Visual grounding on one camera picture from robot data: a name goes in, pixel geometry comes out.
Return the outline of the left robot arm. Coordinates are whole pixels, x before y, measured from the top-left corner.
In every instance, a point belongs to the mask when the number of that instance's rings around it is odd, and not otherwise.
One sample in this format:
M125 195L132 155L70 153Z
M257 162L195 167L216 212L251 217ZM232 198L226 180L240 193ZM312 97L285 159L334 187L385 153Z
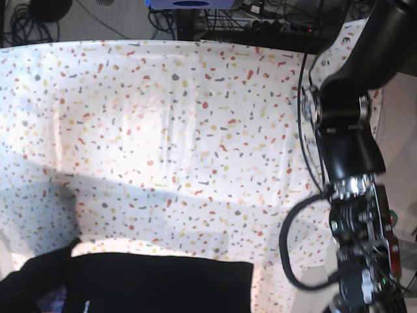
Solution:
M338 243L339 294L331 312L405 312L399 243L391 227L386 167L371 131L370 92L386 85L416 45L416 2L377 1L345 64L314 90L314 127Z

